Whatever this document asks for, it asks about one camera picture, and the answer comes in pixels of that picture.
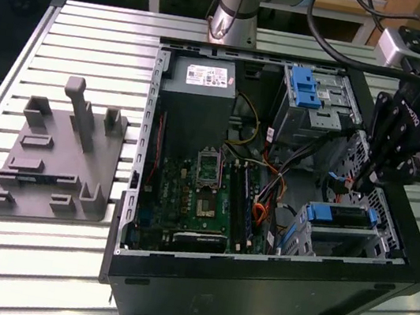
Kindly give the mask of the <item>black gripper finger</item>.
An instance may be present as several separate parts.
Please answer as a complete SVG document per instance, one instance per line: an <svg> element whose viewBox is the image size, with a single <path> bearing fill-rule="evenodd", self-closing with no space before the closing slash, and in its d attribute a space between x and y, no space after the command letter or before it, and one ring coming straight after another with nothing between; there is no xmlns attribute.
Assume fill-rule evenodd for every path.
<svg viewBox="0 0 420 315"><path fill-rule="evenodd" d="M402 184L403 172L398 166L403 163L401 150L410 136L414 123L402 111L390 110L388 119L382 123L379 132L375 168L370 175L372 186L384 184Z"/></svg>
<svg viewBox="0 0 420 315"><path fill-rule="evenodd" d="M371 117L371 123L367 127L367 144L368 157L367 160L361 166L358 172L358 177L354 182L354 189L358 192L368 192L370 183L369 178L373 169L375 168L375 153L378 149L379 132L383 122L385 122L390 114L392 103L392 96L387 92L381 92L378 94L375 106L373 108L373 116Z"/></svg>

